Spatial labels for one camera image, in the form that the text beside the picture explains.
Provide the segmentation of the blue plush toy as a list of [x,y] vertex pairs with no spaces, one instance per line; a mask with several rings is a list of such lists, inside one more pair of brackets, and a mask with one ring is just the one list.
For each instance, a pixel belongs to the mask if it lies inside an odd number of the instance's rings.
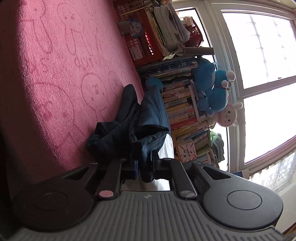
[[222,111],[228,103],[231,83],[236,75],[233,71],[217,70],[216,64],[198,56],[197,67],[191,70],[198,94],[198,109],[213,116]]

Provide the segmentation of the white and navy jacket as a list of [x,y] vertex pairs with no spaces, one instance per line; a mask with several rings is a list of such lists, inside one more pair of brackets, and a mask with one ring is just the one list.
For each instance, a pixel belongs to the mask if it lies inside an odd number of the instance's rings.
[[163,98],[157,86],[151,86],[141,103],[132,84],[123,90],[117,116],[111,122],[98,122],[86,141],[86,149],[98,161],[107,163],[127,158],[138,161],[142,180],[153,180],[151,152],[159,151],[170,123]]

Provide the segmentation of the pink and white plush doll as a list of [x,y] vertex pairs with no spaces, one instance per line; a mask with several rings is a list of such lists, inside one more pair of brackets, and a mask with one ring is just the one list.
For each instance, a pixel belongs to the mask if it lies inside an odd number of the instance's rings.
[[209,128],[213,129],[216,124],[222,127],[237,126],[237,111],[243,108],[242,102],[234,104],[228,103],[227,106],[219,112],[215,112],[212,116],[208,116]]

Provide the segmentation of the pink rabbit print towel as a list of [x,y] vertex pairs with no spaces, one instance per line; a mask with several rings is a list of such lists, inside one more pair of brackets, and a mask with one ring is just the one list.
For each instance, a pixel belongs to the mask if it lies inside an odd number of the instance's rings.
[[112,1],[1,1],[1,130],[29,182],[88,162],[128,84],[142,99]]

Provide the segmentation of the row of upright books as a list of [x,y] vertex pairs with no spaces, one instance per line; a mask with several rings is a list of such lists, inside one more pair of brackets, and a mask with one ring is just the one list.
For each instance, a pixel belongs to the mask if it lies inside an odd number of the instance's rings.
[[154,62],[137,67],[137,72],[145,86],[147,78],[155,77],[163,83],[160,90],[168,115],[175,157],[180,161],[178,143],[192,139],[198,162],[216,163],[211,148],[208,118],[198,109],[198,94],[191,70],[197,67],[198,56],[184,56],[171,60]]

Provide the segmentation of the blue plush ball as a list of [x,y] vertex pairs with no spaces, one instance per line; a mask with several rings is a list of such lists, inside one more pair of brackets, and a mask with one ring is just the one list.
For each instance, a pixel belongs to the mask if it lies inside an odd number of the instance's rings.
[[163,83],[161,82],[160,79],[155,78],[155,77],[147,78],[145,81],[145,86],[146,86],[146,88],[156,86],[158,90],[163,89]]

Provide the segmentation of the red plastic basket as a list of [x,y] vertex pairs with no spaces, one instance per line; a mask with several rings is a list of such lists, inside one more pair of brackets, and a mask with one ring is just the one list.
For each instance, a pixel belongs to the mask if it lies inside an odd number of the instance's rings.
[[139,33],[126,34],[125,41],[135,67],[163,59],[158,41],[152,30],[147,12],[152,7],[150,1],[113,1],[118,20],[140,23]]

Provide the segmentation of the stack of papers and notebooks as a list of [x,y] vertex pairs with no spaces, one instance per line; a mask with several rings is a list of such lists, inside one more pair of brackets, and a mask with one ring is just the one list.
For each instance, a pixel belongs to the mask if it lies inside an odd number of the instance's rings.
[[190,32],[175,12],[172,1],[150,1],[145,13],[162,56],[183,52]]

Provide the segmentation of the folded green cloth stack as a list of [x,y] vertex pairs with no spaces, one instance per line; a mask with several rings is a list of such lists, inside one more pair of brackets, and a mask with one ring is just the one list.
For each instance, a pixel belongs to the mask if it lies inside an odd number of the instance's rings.
[[211,135],[211,148],[216,156],[217,162],[225,160],[224,157],[224,142],[222,140],[220,133],[215,133],[214,131],[210,132]]

